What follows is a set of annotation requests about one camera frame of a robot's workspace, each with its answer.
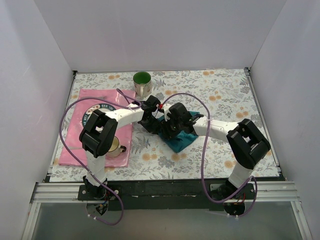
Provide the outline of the teal cloth napkin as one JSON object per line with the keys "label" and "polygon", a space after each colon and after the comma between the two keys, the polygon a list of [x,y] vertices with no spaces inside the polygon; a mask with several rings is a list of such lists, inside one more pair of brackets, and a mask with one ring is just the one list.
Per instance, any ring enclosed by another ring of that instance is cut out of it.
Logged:
{"label": "teal cloth napkin", "polygon": [[197,135],[184,131],[185,123],[181,119],[169,119],[168,121],[165,121],[164,116],[158,117],[157,119],[170,127],[175,127],[176,130],[180,130],[180,132],[171,139],[164,137],[163,130],[158,134],[161,140],[175,153],[180,153],[198,138]]}

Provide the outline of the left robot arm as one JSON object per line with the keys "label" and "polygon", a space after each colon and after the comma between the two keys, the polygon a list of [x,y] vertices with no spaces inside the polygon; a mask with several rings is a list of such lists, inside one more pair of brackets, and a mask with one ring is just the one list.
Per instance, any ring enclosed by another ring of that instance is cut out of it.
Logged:
{"label": "left robot arm", "polygon": [[87,175],[83,178],[86,192],[95,200],[106,196],[106,187],[102,184],[107,180],[105,173],[106,154],[112,148],[116,130],[132,123],[139,123],[149,133],[158,134],[160,123],[153,116],[161,102],[155,96],[146,101],[134,101],[127,108],[102,112],[94,110],[80,133],[79,140],[87,158]]}

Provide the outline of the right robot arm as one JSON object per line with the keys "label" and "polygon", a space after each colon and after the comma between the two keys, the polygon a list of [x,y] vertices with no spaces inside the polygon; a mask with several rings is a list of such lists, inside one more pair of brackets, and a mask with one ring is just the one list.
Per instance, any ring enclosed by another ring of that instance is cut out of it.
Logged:
{"label": "right robot arm", "polygon": [[159,111],[164,119],[160,121],[160,135],[168,141],[181,132],[204,136],[229,143],[236,159],[235,167],[225,187],[227,195],[237,199],[245,192],[244,182],[251,177],[258,162],[263,159],[271,145],[250,119],[241,122],[211,120],[201,114],[192,115],[182,103],[160,104]]}

